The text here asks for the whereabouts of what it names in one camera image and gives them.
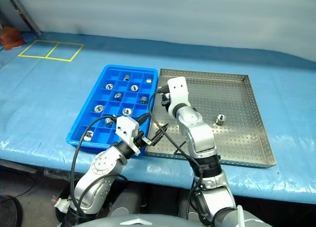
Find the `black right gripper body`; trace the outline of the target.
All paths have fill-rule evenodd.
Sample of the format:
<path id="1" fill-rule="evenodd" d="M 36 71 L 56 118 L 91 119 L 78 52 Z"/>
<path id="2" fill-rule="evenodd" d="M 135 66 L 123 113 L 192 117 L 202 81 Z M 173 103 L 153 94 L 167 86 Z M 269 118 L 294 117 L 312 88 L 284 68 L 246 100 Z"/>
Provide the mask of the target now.
<path id="1" fill-rule="evenodd" d="M 158 87 L 158 94 L 161 94 L 161 105 L 168 108 L 170 106 L 170 91 L 168 85 Z"/>

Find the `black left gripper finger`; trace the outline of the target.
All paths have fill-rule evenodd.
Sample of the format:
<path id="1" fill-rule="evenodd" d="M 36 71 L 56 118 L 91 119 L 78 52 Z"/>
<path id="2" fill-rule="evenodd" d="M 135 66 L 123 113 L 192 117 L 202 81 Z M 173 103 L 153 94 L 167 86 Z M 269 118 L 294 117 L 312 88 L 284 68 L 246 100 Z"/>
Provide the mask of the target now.
<path id="1" fill-rule="evenodd" d="M 145 113 L 145 114 L 142 114 L 141 116 L 139 116 L 137 118 L 137 122 L 138 122 L 139 126 L 144 124 L 149 117 L 150 117 L 149 113 Z"/>
<path id="2" fill-rule="evenodd" d="M 163 125 L 161 129 L 158 129 L 158 131 L 155 133 L 155 135 L 151 139 L 151 146 L 155 146 L 162 139 L 162 137 L 164 136 L 164 133 L 162 131 L 166 132 L 167 129 L 168 129 L 168 123 Z"/>

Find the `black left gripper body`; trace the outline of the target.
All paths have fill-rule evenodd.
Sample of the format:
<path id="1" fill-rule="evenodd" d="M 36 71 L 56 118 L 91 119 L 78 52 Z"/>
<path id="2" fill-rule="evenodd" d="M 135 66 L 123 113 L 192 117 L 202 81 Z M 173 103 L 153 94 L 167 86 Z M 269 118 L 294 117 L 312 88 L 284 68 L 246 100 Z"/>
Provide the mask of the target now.
<path id="1" fill-rule="evenodd" d="M 144 135 L 142 130 L 138 130 L 137 135 L 134 137 L 134 144 L 137 148 L 142 149 L 146 146 L 150 146 L 152 141 Z"/>

